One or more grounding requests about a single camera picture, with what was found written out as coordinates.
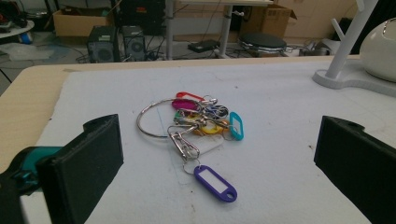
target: black stool seat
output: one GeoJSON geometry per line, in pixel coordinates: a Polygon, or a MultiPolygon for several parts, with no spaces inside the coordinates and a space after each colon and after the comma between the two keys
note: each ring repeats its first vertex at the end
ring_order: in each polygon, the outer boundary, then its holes
{"type": "Polygon", "coordinates": [[[283,39],[263,33],[244,34],[239,38],[239,44],[244,49],[263,53],[282,52],[287,46],[283,39]]]}

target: lamp base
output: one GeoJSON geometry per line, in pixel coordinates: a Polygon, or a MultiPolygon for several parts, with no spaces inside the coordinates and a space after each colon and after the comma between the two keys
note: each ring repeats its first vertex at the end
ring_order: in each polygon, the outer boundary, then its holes
{"type": "Polygon", "coordinates": [[[343,70],[336,79],[326,77],[326,73],[325,69],[318,70],[312,79],[319,85],[331,89],[356,87],[396,97],[396,83],[373,77],[364,70],[359,60],[346,61],[343,70]]]}

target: white label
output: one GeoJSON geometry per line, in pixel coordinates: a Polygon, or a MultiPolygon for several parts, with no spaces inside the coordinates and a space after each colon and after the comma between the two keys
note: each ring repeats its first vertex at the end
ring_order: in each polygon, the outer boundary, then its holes
{"type": "Polygon", "coordinates": [[[215,175],[213,175],[210,171],[204,170],[198,174],[201,178],[203,178],[210,186],[212,186],[217,192],[222,193],[228,187],[223,182],[221,182],[215,175]]]}
{"type": "Polygon", "coordinates": [[[241,134],[241,123],[237,119],[233,119],[233,127],[236,133],[241,134]]]}

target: white spherical object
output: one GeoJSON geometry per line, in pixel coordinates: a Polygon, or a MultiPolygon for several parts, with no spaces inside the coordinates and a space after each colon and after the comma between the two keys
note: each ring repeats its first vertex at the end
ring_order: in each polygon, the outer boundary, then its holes
{"type": "Polygon", "coordinates": [[[396,18],[381,23],[366,36],[361,61],[371,75],[396,82],[396,18]]]}

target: cardboard box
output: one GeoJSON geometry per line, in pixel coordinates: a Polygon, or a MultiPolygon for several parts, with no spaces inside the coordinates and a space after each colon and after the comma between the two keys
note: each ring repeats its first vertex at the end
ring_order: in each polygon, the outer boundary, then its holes
{"type": "Polygon", "coordinates": [[[331,19],[353,18],[358,10],[356,0],[275,0],[274,3],[292,8],[298,16],[298,20],[289,20],[284,37],[293,44],[332,38],[331,19]]]}
{"type": "Polygon", "coordinates": [[[239,34],[262,32],[283,38],[289,18],[297,20],[293,10],[278,5],[247,7],[239,34]]]}
{"type": "Polygon", "coordinates": [[[64,15],[61,10],[53,14],[57,36],[89,36],[95,25],[113,25],[113,15],[101,16],[103,8],[85,8],[83,15],[64,15]]]}

